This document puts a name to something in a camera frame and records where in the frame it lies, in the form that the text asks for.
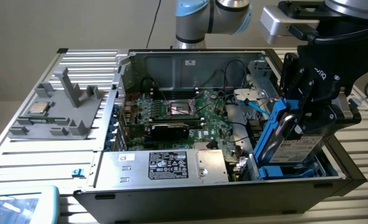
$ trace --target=slotted metal surface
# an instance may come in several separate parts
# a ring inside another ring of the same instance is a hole
[[[281,59],[283,59],[287,52],[295,52],[295,49],[277,49]],[[57,59],[55,64],[65,65],[70,68],[70,77],[73,82],[79,83],[82,88],[86,88],[90,84],[97,84],[101,89],[107,91],[109,86],[113,83],[114,73],[117,72],[117,64],[114,64],[117,55],[123,56],[125,53],[118,50],[69,51],[63,58]],[[62,88],[61,83],[53,77],[53,74],[47,73],[42,80],[47,80],[49,78],[54,87]],[[337,137],[368,179],[368,101],[363,100],[365,96],[357,88],[351,97],[362,99],[363,105],[359,109],[363,121],[361,124],[341,130]],[[65,143],[63,147],[58,147],[58,141],[49,141],[46,144],[42,144],[39,142],[27,142],[25,140],[11,142],[6,138],[0,139],[0,186],[5,186],[6,184],[3,180],[7,181],[7,183],[11,183],[9,180],[18,180],[23,177],[23,174],[27,174],[27,177],[25,177],[26,181],[13,181],[14,185],[53,183],[61,188],[86,185],[87,179],[70,178],[70,172],[75,168],[85,168],[89,170],[89,166],[93,161],[90,158],[94,159],[95,157],[90,154],[94,154],[93,150],[99,146],[97,142],[97,131],[103,125],[105,105],[106,101],[102,102],[101,110],[93,126],[94,130],[90,135],[90,138],[95,139],[83,140],[83,142],[70,141]],[[37,160],[34,163],[41,164],[35,166],[38,172],[34,171],[31,166],[23,164],[26,160],[22,161],[22,157],[30,158],[31,161]],[[19,168],[5,166],[9,162],[14,163]],[[61,198],[61,218],[58,222],[62,224],[98,223],[75,198],[65,193]],[[368,224],[368,182],[345,197],[331,197],[326,199],[302,215],[250,217],[181,223]]]

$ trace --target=sticker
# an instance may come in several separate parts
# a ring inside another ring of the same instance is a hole
[[[285,140],[270,162],[302,162],[321,140],[322,136],[303,136],[301,140]]]
[[[134,153],[119,155],[119,161],[134,161],[134,159],[135,159]]]
[[[187,152],[150,153],[151,180],[189,178]]]
[[[186,65],[197,65],[197,61],[195,60],[186,60]]]

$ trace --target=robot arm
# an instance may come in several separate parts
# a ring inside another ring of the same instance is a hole
[[[206,34],[235,34],[251,20],[250,0],[178,0],[175,48],[206,48]]]
[[[298,46],[298,55],[286,55],[283,99],[255,149],[259,164],[297,165],[338,130],[362,119],[347,96],[368,72],[368,0],[283,1],[265,8],[262,24],[270,43],[294,37],[309,42]],[[302,149],[297,159],[278,159],[291,141],[310,150]]]

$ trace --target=capacitor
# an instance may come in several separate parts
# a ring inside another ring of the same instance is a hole
[[[210,98],[211,98],[213,100],[218,99],[218,97],[219,97],[219,96],[218,96],[217,94],[211,94],[211,95],[210,95]]]

